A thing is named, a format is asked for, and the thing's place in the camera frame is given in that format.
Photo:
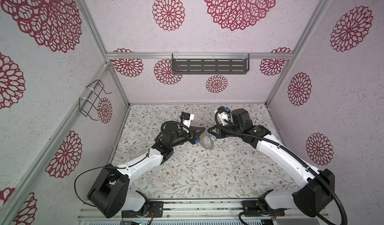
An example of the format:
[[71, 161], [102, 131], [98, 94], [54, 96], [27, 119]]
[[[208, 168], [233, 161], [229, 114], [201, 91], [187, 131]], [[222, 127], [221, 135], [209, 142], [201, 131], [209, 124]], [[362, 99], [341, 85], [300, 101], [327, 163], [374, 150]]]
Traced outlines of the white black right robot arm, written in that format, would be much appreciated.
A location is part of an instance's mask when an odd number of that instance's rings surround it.
[[265, 154], [280, 166], [296, 183], [297, 188], [287, 191], [271, 190], [259, 198], [267, 211], [298, 209], [314, 218], [333, 200], [330, 192], [316, 180], [322, 178], [330, 187], [335, 187], [335, 176], [329, 170], [320, 171], [306, 163], [281, 144], [272, 132], [262, 125], [254, 125], [248, 111], [239, 108], [230, 111], [219, 107], [215, 112], [215, 126], [208, 132], [217, 139], [237, 137]]

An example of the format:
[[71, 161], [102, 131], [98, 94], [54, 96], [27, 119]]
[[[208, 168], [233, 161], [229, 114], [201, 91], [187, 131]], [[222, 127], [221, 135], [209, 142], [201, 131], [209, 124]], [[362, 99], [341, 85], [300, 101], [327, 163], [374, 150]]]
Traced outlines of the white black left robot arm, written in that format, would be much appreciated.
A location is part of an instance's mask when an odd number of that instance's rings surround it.
[[87, 198], [107, 219], [121, 211], [133, 211], [140, 217], [150, 212], [150, 199], [140, 191], [129, 192], [130, 182], [164, 164], [174, 154], [174, 148], [185, 143], [194, 145], [206, 131], [203, 127], [188, 127], [179, 122], [162, 124], [155, 143], [146, 153], [117, 167], [104, 166], [88, 192]]

